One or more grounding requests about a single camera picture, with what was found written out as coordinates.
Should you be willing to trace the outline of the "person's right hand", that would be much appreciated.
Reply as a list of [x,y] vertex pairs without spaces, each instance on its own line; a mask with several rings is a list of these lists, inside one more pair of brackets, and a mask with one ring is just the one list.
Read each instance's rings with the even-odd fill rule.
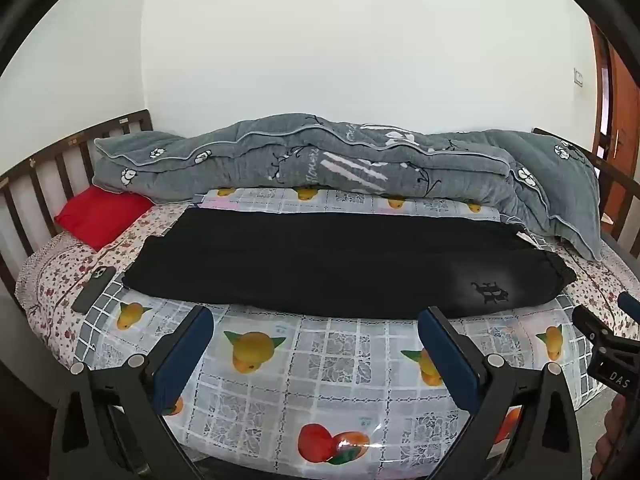
[[590,472],[593,477],[601,473],[606,460],[610,457],[616,439],[620,436],[624,426],[626,399],[618,394],[612,401],[611,408],[605,415],[605,434],[596,444],[596,452],[593,455]]

